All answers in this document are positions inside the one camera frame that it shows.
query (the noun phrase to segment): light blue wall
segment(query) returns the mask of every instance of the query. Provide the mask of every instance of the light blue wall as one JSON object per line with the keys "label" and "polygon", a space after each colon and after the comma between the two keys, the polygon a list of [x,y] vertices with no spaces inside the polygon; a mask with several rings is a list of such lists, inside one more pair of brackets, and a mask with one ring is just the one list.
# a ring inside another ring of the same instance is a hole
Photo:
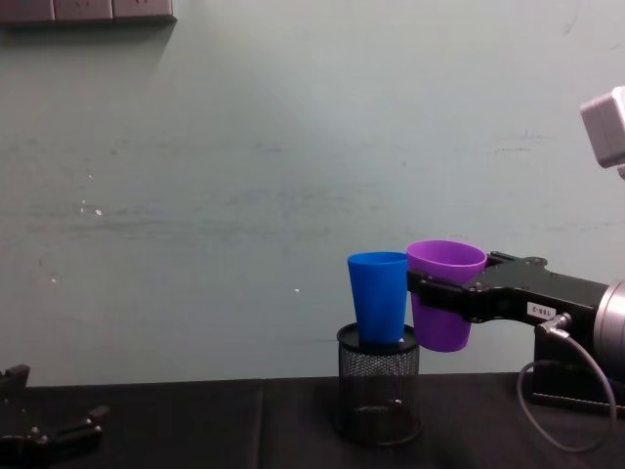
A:
{"label": "light blue wall", "polygon": [[[625,275],[625,185],[577,110],[625,81],[622,1],[180,4],[173,29],[0,39],[5,366],[334,374],[345,258],[421,237]],[[474,327],[422,370],[516,370],[532,336]]]}

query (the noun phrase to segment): mesh pencil holder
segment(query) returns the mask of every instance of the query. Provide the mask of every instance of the mesh pencil holder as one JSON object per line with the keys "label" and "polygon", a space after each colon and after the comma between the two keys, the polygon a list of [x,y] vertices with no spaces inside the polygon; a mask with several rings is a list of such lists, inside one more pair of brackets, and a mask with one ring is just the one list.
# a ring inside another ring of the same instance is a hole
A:
{"label": "mesh pencil holder", "polygon": [[399,445],[421,431],[417,406],[419,347],[407,325],[393,345],[360,344],[356,324],[339,330],[339,405],[336,424],[352,441]]}

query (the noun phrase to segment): table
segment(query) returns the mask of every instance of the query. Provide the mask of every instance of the table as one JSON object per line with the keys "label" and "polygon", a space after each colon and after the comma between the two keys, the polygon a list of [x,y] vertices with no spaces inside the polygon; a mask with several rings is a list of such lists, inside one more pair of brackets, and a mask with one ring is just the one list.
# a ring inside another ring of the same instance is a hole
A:
{"label": "table", "polygon": [[[271,379],[27,389],[24,401],[54,423],[109,405],[100,451],[60,468],[566,468],[625,464],[625,421],[598,451],[562,453],[530,427],[512,373],[424,375],[425,430],[411,444],[363,448],[332,419],[337,378]],[[605,417],[532,405],[569,443],[596,438]]]}

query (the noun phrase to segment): gray cable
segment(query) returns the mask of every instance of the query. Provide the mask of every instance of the gray cable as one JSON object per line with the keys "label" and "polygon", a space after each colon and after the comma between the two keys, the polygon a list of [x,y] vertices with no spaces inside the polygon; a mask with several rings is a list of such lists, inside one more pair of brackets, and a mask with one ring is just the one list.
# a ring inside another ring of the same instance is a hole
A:
{"label": "gray cable", "polygon": [[610,387],[609,382],[607,381],[607,378],[605,377],[604,372],[599,367],[597,362],[595,362],[595,359],[593,359],[591,357],[591,355],[586,351],[586,349],[584,349],[581,345],[579,345],[571,337],[563,337],[563,336],[560,336],[558,334],[550,334],[550,337],[553,337],[555,339],[559,339],[562,342],[566,342],[569,346],[571,346],[573,349],[575,349],[577,351],[577,353],[588,364],[588,366],[590,366],[593,369],[593,371],[595,372],[595,374],[599,378],[599,380],[600,380],[600,382],[601,382],[601,384],[602,384],[602,386],[604,388],[605,395],[607,396],[607,403],[609,405],[609,423],[608,423],[607,431],[598,440],[596,440],[596,441],[594,441],[594,442],[592,442],[592,443],[590,443],[590,444],[588,444],[586,446],[583,446],[583,447],[570,447],[568,445],[563,445],[562,443],[560,443],[556,439],[554,439],[551,435],[549,435],[545,431],[545,429],[538,424],[538,422],[533,417],[533,415],[531,413],[529,413],[529,410],[527,409],[527,405],[525,404],[525,400],[524,400],[523,394],[522,394],[522,388],[521,387],[522,387],[523,379],[525,378],[525,375],[527,374],[527,372],[530,369],[534,368],[536,365],[538,365],[538,364],[548,364],[548,363],[553,364],[555,361],[539,360],[537,362],[528,363],[526,366],[524,366],[522,368],[522,370],[519,372],[519,378],[517,379],[517,395],[518,395],[518,398],[519,398],[519,404],[521,405],[521,408],[522,408],[523,412],[525,413],[525,416],[529,419],[529,421],[536,428],[536,430],[538,430],[538,432],[545,438],[545,440],[547,440],[549,443],[551,443],[556,448],[559,448],[562,451],[566,451],[566,452],[588,452],[588,451],[592,451],[594,449],[597,449],[601,445],[603,445],[612,436],[612,434],[614,433],[614,429],[616,428],[616,399],[614,398],[614,393],[612,392],[612,388]]}

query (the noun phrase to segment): cup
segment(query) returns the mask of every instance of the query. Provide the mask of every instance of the cup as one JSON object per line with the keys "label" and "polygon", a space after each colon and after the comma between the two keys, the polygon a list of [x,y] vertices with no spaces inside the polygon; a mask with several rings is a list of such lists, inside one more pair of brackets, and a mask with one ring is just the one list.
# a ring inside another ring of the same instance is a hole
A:
{"label": "cup", "polygon": [[[406,249],[408,269],[461,284],[479,274],[487,255],[464,242],[429,239]],[[456,352],[467,345],[471,323],[460,315],[421,305],[419,295],[411,294],[412,317],[419,345],[436,352]]]}
{"label": "cup", "polygon": [[348,258],[358,338],[396,344],[406,315],[407,261],[403,252],[363,252]]}

